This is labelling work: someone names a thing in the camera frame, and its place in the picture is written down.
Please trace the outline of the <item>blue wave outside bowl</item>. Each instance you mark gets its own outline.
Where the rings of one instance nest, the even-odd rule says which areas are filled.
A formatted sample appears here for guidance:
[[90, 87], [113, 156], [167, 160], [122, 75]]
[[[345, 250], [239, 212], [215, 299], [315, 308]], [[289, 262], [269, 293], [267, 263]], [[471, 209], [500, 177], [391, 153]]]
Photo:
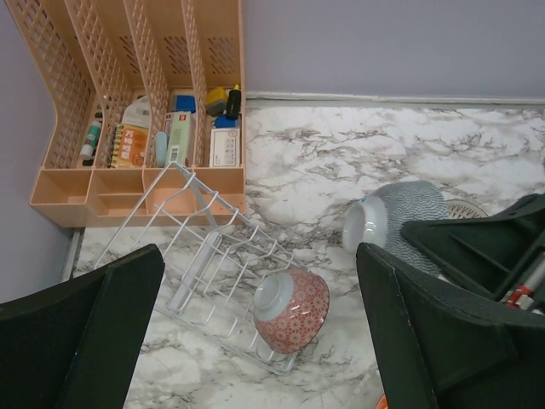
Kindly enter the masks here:
[[444, 220], [449, 209], [441, 190], [430, 181], [395, 182], [355, 201], [342, 228], [342, 246], [353, 254], [361, 243], [378, 245], [432, 276], [440, 269], [402, 237], [407, 222]]

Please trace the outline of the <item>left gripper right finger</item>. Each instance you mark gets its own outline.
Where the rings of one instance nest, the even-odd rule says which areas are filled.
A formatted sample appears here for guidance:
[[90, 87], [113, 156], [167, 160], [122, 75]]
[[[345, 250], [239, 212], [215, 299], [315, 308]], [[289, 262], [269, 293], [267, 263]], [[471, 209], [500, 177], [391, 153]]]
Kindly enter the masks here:
[[544, 317], [362, 243], [357, 273], [391, 408], [542, 408]]

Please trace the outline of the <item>purple pattern white bowl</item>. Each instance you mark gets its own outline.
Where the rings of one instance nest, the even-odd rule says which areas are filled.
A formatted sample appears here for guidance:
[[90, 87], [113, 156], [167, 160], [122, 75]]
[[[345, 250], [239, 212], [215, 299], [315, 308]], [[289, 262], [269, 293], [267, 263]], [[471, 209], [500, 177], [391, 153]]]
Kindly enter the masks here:
[[446, 204], [450, 219], [473, 219], [488, 216], [479, 206], [466, 200], [449, 199], [446, 201]]

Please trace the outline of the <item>red floral outside bowl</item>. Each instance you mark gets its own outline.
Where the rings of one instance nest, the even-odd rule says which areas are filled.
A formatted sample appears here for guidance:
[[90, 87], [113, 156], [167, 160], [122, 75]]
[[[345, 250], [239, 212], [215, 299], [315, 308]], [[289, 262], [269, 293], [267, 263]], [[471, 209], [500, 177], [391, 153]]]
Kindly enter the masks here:
[[322, 328], [330, 308], [325, 280], [303, 268], [269, 274], [253, 301], [255, 328], [279, 354], [304, 349]]

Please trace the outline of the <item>orange white floral bowl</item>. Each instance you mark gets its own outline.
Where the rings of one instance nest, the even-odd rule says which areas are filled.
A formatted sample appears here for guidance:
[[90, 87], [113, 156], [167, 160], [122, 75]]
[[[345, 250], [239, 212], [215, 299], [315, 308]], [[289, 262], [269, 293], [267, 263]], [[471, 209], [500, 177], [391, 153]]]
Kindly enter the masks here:
[[377, 401], [375, 409], [388, 409], [387, 398], [385, 395], [382, 395], [379, 401]]

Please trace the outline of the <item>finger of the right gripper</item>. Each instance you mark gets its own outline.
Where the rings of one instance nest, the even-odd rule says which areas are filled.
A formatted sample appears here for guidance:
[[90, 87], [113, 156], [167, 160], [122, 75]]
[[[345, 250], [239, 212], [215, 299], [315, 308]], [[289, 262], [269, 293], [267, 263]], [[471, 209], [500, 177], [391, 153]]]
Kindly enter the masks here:
[[407, 222], [401, 234], [450, 281], [501, 301], [544, 253], [544, 195], [524, 196], [483, 218]]

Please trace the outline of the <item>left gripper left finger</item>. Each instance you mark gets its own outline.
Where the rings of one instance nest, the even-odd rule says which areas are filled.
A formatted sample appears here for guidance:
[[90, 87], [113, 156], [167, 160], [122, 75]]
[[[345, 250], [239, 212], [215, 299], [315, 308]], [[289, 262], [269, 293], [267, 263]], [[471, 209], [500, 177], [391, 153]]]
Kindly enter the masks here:
[[146, 245], [1, 306], [3, 408], [121, 408], [165, 263]]

